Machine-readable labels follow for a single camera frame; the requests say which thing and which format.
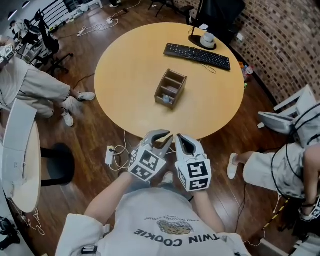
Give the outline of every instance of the round wooden table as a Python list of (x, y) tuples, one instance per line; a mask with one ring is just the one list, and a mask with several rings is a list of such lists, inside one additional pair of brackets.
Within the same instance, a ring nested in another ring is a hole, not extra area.
[(27, 180), (13, 191), (12, 200), (25, 213), (31, 213), (38, 204), (41, 187), (41, 153), (37, 123), (34, 122), (24, 157), (24, 176)]
[[(136, 28), (113, 42), (102, 55), (94, 78), (98, 102), (122, 129), (143, 138), (165, 129), (194, 139), (224, 127), (237, 113), (244, 95), (244, 79), (236, 57), (217, 38), (212, 52), (229, 57), (230, 71), (208, 71), (198, 62), (164, 55), (167, 43), (198, 48), (188, 40), (192, 27), (156, 23)], [(204, 31), (196, 28), (195, 35)], [(167, 71), (187, 76), (174, 110), (155, 102), (155, 92)]]

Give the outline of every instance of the wooden organizer box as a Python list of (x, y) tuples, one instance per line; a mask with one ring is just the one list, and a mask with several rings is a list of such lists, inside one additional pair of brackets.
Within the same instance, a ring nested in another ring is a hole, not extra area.
[[(156, 89), (155, 102), (173, 110), (185, 88), (186, 80), (186, 76), (168, 69)], [(169, 97), (169, 102), (164, 101), (165, 96)]]

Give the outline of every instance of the brick wall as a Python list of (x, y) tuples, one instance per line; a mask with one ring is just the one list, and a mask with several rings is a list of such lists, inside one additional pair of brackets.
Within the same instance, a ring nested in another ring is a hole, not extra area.
[[(199, 0), (176, 0), (198, 7)], [(309, 84), (320, 100), (320, 7), (317, 0), (245, 0), (236, 20), (243, 42), (231, 46), (255, 67), (278, 102)]]

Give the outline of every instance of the keyboard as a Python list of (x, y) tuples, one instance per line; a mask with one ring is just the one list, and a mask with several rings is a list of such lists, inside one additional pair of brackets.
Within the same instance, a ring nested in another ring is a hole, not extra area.
[(192, 60), (227, 71), (231, 69), (228, 57), (193, 47), (167, 43), (163, 54), (167, 56)]

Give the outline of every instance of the sneaker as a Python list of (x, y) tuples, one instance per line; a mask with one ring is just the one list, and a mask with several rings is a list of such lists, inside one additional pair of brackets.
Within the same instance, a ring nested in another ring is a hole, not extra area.
[(320, 196), (316, 199), (312, 212), (309, 215), (304, 215), (302, 208), (299, 209), (299, 214), (300, 219), (305, 222), (316, 220), (320, 216)]
[(228, 168), (226, 170), (226, 173), (228, 175), (228, 178), (230, 180), (233, 180), (236, 176), (236, 173), (237, 173), (237, 168), (238, 168), (238, 163), (235, 163), (235, 158), (237, 157), (238, 155), (236, 153), (232, 153), (230, 155), (230, 159), (229, 159), (229, 165), (228, 165)]
[(174, 174), (171, 171), (168, 171), (164, 177), (161, 183), (173, 183), (174, 182)]
[(110, 8), (117, 8), (121, 4), (121, 0), (116, 1), (116, 5), (110, 4)]
[(96, 95), (93, 92), (79, 92), (79, 97), (76, 99), (78, 102), (92, 101)]
[(65, 109), (64, 107), (62, 107), (61, 109), (62, 109), (61, 116), (63, 117), (65, 124), (69, 127), (72, 127), (74, 125), (73, 117), (70, 115), (69, 111), (67, 109)]

